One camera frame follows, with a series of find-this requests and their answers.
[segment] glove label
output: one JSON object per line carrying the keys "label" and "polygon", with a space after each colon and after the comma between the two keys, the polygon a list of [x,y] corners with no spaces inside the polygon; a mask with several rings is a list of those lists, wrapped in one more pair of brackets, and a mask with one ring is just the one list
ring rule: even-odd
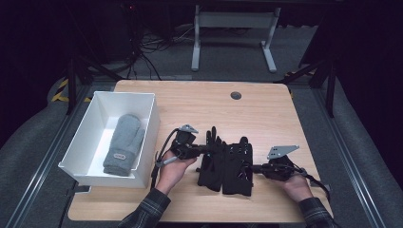
{"label": "glove label", "polygon": [[118,160],[125,160],[125,155],[123,155],[123,154],[114,154],[113,158],[118,159]]}

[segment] table surface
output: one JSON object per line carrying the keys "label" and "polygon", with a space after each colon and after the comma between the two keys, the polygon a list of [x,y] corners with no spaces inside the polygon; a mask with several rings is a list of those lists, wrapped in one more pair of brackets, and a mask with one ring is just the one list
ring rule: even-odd
{"label": "table surface", "polygon": [[[237,91],[239,100],[230,94]],[[248,137],[253,145],[254,164],[267,162],[275,145],[299,145],[289,158],[320,180],[288,88],[278,84],[120,81],[115,92],[155,93],[161,123],[155,151],[161,150],[169,133],[191,124],[200,134],[194,141],[205,144],[205,132],[214,125],[227,143]],[[192,164],[183,179],[170,192],[172,202],[162,221],[180,222],[302,222],[297,205],[282,189],[262,175],[254,174],[252,196],[223,195],[197,185]],[[332,213],[325,193],[312,187]],[[149,192],[147,189],[92,187],[89,193],[76,194],[68,211],[73,220],[121,220],[131,213]]]}

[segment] person's right hand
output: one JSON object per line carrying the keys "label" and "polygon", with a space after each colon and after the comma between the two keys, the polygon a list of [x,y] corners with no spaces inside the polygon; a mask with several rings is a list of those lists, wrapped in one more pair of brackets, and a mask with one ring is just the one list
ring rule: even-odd
{"label": "person's right hand", "polygon": [[[169,150],[165,153],[163,159],[168,160],[174,156],[174,153]],[[161,167],[160,179],[158,180],[155,188],[160,190],[160,192],[168,195],[175,184],[177,184],[182,179],[184,171],[186,171],[187,167],[194,163],[196,159],[197,158],[188,160],[177,159]]]}
{"label": "person's right hand", "polygon": [[307,180],[300,174],[293,175],[289,180],[280,181],[272,180],[276,185],[280,186],[288,194],[288,196],[295,202],[312,198],[311,189],[309,188]]}

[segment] dark sleeve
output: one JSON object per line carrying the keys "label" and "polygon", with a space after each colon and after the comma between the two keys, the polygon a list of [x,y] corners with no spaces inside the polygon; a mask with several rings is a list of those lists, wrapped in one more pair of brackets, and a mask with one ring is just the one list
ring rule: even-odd
{"label": "dark sleeve", "polygon": [[167,195],[153,188],[137,209],[121,221],[118,228],[155,227],[170,202],[171,200]]}
{"label": "dark sleeve", "polygon": [[318,198],[308,198],[301,201],[299,209],[302,212],[307,227],[327,228],[339,227]]}

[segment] black gloves pair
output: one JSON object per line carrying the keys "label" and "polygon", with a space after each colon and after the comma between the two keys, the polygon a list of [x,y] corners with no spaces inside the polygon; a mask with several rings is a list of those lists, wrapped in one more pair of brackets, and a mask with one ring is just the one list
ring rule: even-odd
{"label": "black gloves pair", "polygon": [[209,151],[201,161],[199,186],[226,195],[252,195],[252,145],[246,137],[239,143],[226,144],[217,136],[217,129],[212,127],[207,131],[206,144]]}

